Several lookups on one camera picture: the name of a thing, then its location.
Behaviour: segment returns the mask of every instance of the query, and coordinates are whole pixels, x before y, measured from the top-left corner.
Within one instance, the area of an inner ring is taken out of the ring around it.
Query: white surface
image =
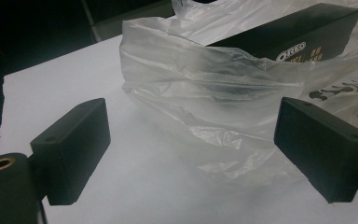
[[[107,102],[112,143],[77,203],[44,200],[49,223],[358,223],[358,196],[327,204],[307,180],[241,193],[209,184],[124,94],[120,39],[5,78],[2,154],[29,156],[29,143],[75,105]]]

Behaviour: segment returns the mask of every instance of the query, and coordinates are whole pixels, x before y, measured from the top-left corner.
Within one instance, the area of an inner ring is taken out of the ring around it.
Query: plastic bag
[[[319,2],[358,7],[344,0],[172,0],[176,18],[123,23],[123,89],[214,183],[241,188],[302,178],[273,144],[280,100],[310,101],[358,127],[358,22],[344,53],[324,62],[277,63],[203,45]]]

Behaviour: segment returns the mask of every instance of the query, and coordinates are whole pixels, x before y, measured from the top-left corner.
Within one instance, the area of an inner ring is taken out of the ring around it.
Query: crumpled plastic
[[[303,178],[273,143],[280,101],[306,100],[358,127],[358,22],[345,51],[323,62],[278,63],[204,46],[319,2],[358,7],[350,0],[172,0],[176,17],[124,21],[123,90],[216,184]]]

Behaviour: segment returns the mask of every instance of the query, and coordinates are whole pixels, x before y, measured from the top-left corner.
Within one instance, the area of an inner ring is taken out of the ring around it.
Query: bolt hole
[[[11,166],[16,159],[14,158],[3,158],[0,160],[0,171],[6,169]]]
[[[54,136],[50,136],[45,139],[46,142],[52,142],[54,140],[56,140],[56,137],[54,137]]]
[[[358,134],[353,134],[352,137],[358,139]]]

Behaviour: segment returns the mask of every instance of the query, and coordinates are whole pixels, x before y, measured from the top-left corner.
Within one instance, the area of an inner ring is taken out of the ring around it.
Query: black mechanical part
[[[329,203],[358,190],[358,129],[316,105],[283,97],[275,145]]]
[[[76,106],[32,141],[34,154],[0,156],[0,223],[47,223],[41,200],[77,201],[110,144],[104,99]]]

